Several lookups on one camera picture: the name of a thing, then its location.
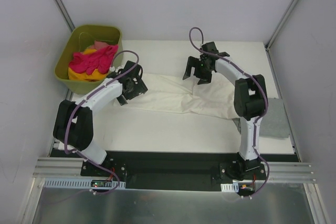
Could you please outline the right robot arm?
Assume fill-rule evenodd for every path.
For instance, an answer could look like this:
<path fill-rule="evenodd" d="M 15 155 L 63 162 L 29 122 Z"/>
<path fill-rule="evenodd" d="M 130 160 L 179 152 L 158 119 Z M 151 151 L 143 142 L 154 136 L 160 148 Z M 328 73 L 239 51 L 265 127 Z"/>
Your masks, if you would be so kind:
<path fill-rule="evenodd" d="M 264 76 L 246 73 L 228 53 L 219 52 L 213 41 L 201 45 L 198 51 L 201 53 L 198 58 L 188 57 L 183 79 L 194 75 L 198 84 L 208 84 L 212 73 L 217 72 L 234 85 L 234 109 L 240 117 L 239 155 L 245 161 L 257 159 L 260 124 L 268 110 Z"/>

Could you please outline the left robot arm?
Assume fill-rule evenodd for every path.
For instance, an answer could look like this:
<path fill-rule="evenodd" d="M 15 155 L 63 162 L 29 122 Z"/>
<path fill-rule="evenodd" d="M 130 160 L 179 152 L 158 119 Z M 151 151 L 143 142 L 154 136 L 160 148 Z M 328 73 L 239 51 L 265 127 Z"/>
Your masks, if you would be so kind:
<path fill-rule="evenodd" d="M 132 61 L 110 73 L 103 82 L 78 101 L 63 100 L 58 108 L 53 136 L 64 145 L 67 154 L 78 153 L 93 162 L 92 169 L 99 176 L 111 170 L 111 157 L 94 140 L 93 116 L 110 102 L 123 106 L 147 92 L 142 80 L 142 67 Z"/>

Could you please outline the white t shirt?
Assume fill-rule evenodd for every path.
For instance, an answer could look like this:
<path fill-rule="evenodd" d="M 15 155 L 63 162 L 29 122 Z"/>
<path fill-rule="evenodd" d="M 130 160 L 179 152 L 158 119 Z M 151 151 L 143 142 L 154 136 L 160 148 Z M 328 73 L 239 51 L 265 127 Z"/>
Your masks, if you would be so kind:
<path fill-rule="evenodd" d="M 121 106 L 123 109 L 138 109 L 168 113 L 195 113 L 222 119 L 235 119 L 234 86 L 219 73 L 212 75 L 208 84 L 198 85 L 195 77 L 182 80 L 179 77 L 145 73 L 142 77 L 148 91 Z"/>

